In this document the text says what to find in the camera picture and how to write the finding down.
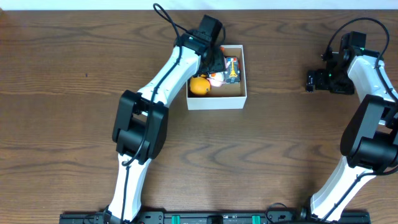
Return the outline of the white pink rubber chicken toy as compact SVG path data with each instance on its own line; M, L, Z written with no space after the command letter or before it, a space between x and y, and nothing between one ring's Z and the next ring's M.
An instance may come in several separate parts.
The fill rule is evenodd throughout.
M209 73L207 79L210 82L211 86L215 86L215 87L220 87L222 86L225 81L224 81L224 72L218 72L218 73Z

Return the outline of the red grey toy truck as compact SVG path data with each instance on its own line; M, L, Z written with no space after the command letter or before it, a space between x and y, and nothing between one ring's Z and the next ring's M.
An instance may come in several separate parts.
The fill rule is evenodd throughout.
M225 58L224 81L227 84L239 83L241 81L240 65L237 57Z

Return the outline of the orange rubber giraffe toy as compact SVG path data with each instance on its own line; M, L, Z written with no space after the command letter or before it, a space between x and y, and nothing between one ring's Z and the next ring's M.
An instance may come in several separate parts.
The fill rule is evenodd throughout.
M206 75L199 75L190 79L189 89L194 95L203 96L210 92L211 85Z

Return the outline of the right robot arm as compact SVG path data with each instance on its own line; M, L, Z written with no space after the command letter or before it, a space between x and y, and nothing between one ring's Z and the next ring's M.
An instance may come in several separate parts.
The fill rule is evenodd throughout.
M310 216L316 221L338 222L361 187L397 170L397 92L381 53L365 45L366 34L347 33L338 52L327 48L326 67L307 73L307 92L357 94L360 100L341 137L336 169L310 198Z

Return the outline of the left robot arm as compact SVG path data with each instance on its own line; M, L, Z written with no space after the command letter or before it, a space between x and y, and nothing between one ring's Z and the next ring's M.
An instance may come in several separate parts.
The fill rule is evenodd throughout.
M147 85L121 95L112 133L119 169L105 223L136 219L147 170L167 137L170 104L189 78L216 63L221 53L216 40L224 32L219 20L203 16L197 29L177 34L170 58Z

